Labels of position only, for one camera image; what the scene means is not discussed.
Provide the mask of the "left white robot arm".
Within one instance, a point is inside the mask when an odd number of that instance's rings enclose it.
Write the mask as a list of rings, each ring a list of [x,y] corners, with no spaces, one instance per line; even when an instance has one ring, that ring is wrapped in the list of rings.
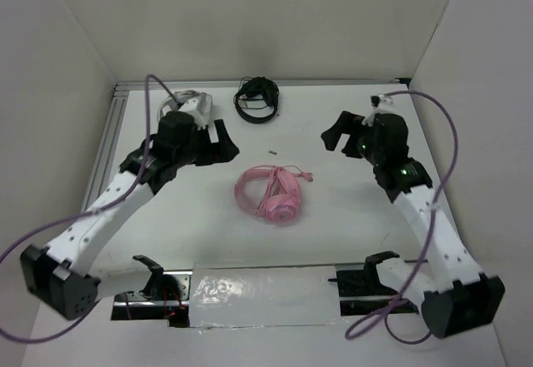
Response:
[[[157,132],[127,155],[107,189],[81,217],[43,248],[29,245],[22,252],[28,291],[66,320],[85,314],[101,296],[101,281],[89,270],[124,223],[174,180],[180,168],[227,163],[238,155],[224,121],[215,120],[214,127],[216,142],[191,115],[166,114]]]

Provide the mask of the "pink headphones with cable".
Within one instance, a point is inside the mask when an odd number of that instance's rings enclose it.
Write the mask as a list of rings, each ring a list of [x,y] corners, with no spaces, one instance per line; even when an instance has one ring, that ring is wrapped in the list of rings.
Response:
[[[260,165],[245,170],[238,178],[233,195],[237,205],[248,215],[274,224],[294,221],[301,209],[301,187],[298,178],[313,182],[311,172],[297,166]],[[266,189],[258,203],[245,191],[252,181],[266,180]]]

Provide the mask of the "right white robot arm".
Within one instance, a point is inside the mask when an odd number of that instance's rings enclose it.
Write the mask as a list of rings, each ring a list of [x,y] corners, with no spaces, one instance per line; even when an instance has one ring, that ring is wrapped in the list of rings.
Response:
[[[504,284],[486,275],[442,211],[426,168],[409,155],[404,118],[343,111],[321,139],[334,151],[343,135],[348,140],[342,153],[372,165],[378,186],[411,226],[432,272],[427,276],[419,265],[409,266],[397,253],[383,251],[366,258],[358,283],[373,294],[394,291],[395,303],[409,301],[439,339],[490,324]]]

